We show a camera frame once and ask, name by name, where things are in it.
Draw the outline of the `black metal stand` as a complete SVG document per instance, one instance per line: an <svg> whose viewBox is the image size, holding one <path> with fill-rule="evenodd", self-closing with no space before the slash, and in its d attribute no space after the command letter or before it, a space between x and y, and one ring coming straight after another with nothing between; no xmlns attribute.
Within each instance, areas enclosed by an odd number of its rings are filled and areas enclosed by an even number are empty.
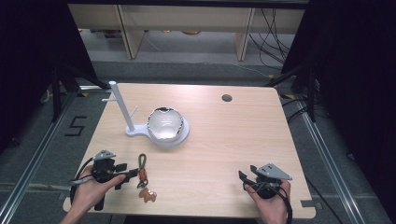
<svg viewBox="0 0 396 224"><path fill-rule="evenodd" d="M311 121L315 122L314 101L316 92L316 78L311 65L308 63L301 63L290 69L288 72L282 73L279 77L270 80L267 84L265 84L265 87L274 87L291 77L295 77L291 87L293 92L300 93L303 90L307 90L306 111Z"/></svg>
<svg viewBox="0 0 396 224"><path fill-rule="evenodd" d="M92 84L98 86L100 89L109 90L110 87L105 82L99 80L94 71L89 73L72 66L67 63L58 63L54 66L51 72L51 87L52 87L52 101L53 101L53 117L55 121L63 112L63 103L61 100L61 87L66 89L68 94L78 93L81 87L78 85L76 78L81 77Z"/></svg>

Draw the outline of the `aluminium floor rail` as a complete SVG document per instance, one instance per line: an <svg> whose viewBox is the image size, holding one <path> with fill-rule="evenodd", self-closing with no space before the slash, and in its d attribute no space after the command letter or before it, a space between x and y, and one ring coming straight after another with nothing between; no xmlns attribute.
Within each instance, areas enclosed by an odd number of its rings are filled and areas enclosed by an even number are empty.
<svg viewBox="0 0 396 224"><path fill-rule="evenodd" d="M366 224L361 210L359 209L358 204L351 193L351 190L347 186L345 179L341 175L340 170L337 167L335 160L333 159L332 154L318 129L317 124L311 119L307 111L302 113L302 117L305 126L313 138L318 150L318 154L324 163L324 166L329 174L332 184L335 187L340 201L346 210L350 222L352 224Z"/></svg>
<svg viewBox="0 0 396 224"><path fill-rule="evenodd" d="M68 93L64 98L64 101L61 104L61 111L59 112L57 118L50 123L44 137L42 138L40 144L35 150L35 154L33 155L32 159L29 160L29 163L25 167L18 182L14 185L7 200L1 206L0 224L9 224L10 220L13 218L25 192L28 189L29 184L35 176L35 173L37 172L40 164L44 160L49 150L50 144L55 138L56 133L59 131L59 128L62 125L64 116L69 106L72 104L76 97L77 94L75 92L72 92Z"/></svg>

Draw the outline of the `green cord keychain with charm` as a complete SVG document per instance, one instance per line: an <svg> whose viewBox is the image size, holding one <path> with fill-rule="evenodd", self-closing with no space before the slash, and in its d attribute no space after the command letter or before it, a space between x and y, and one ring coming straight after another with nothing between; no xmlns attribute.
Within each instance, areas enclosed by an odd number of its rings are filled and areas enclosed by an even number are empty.
<svg viewBox="0 0 396 224"><path fill-rule="evenodd" d="M138 177L139 183L137 188L140 189L138 196L143 199L144 203L155 202L157 199L157 193L148 188L149 180L146 171L147 155L141 153L138 156Z"/></svg>

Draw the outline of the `person's right hand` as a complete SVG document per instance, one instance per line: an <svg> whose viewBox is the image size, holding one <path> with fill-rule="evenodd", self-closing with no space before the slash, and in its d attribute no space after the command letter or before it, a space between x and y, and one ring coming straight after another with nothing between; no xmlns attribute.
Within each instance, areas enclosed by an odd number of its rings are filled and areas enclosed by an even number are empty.
<svg viewBox="0 0 396 224"><path fill-rule="evenodd" d="M263 199L254 191L253 188L246 186L245 190L256 204L261 219L288 219L288 209L284 203L284 198L289 198L290 196L290 182L288 180L281 180L280 187L280 195L276 195L271 199Z"/></svg>

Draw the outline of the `white bowl with silver rim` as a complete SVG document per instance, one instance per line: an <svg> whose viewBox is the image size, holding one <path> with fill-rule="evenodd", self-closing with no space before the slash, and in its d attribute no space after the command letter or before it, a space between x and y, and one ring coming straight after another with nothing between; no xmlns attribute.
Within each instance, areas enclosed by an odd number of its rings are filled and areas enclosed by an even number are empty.
<svg viewBox="0 0 396 224"><path fill-rule="evenodd" d="M159 107L148 117L148 132L159 142L176 141L184 129L184 119L172 107Z"/></svg>

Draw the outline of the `light wooden desk frame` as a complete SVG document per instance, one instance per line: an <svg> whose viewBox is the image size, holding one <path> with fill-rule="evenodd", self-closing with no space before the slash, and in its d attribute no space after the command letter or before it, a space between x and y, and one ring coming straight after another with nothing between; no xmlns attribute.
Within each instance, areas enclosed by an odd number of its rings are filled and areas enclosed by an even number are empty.
<svg viewBox="0 0 396 224"><path fill-rule="evenodd" d="M136 57L146 30L232 33L237 59L243 61L250 33L297 32L302 9L243 7L164 7L70 4L77 27L119 30L127 57Z"/></svg>

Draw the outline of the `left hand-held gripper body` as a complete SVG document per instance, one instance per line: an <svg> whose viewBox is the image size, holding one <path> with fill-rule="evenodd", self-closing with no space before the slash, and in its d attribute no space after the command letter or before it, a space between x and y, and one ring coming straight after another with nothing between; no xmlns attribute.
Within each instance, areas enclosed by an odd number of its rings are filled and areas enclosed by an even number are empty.
<svg viewBox="0 0 396 224"><path fill-rule="evenodd" d="M115 153L103 149L92 158L92 176L97 182L105 183L113 178L115 172L115 156Z"/></svg>

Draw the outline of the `person's left hand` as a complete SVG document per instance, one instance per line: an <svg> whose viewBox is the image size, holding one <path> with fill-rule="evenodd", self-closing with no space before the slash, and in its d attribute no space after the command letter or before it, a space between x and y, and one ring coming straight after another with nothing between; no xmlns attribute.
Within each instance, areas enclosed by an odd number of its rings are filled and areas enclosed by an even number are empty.
<svg viewBox="0 0 396 224"><path fill-rule="evenodd" d="M117 175L105 183L99 183L92 177L78 185L69 214L83 216L102 200L109 189L117 186L124 178L125 175Z"/></svg>

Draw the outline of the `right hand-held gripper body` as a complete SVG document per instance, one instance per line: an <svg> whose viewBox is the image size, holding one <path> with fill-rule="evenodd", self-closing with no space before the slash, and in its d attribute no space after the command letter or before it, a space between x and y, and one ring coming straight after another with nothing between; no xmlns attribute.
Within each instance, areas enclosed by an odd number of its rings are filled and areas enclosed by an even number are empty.
<svg viewBox="0 0 396 224"><path fill-rule="evenodd" d="M263 199L273 198L280 189L281 180L292 180L292 177L273 163L257 167L259 176L256 176L254 191Z"/></svg>

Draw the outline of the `white peg stand with base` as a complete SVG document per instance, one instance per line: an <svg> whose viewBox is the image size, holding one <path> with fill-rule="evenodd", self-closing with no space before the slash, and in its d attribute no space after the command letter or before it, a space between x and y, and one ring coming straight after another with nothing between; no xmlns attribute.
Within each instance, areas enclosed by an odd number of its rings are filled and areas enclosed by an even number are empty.
<svg viewBox="0 0 396 224"><path fill-rule="evenodd" d="M149 116L145 123L133 122L133 115L137 111L137 106L134 108L134 110L132 112L129 112L126 104L123 101L118 83L116 81L111 80L108 82L108 84L112 90L113 97L103 99L103 102L116 102L118 104L118 106L120 108L120 112L126 121L126 127L125 127L124 131L128 136L130 136L130 137L146 136L156 146L165 147L165 148L176 147L176 146L180 145L184 140L187 139L187 137L190 133L190 124L189 124L189 121L180 114L184 119L184 129L182 130L180 137L174 142L167 142L167 143L159 142L159 141L155 140L149 134L149 131L148 131Z"/></svg>

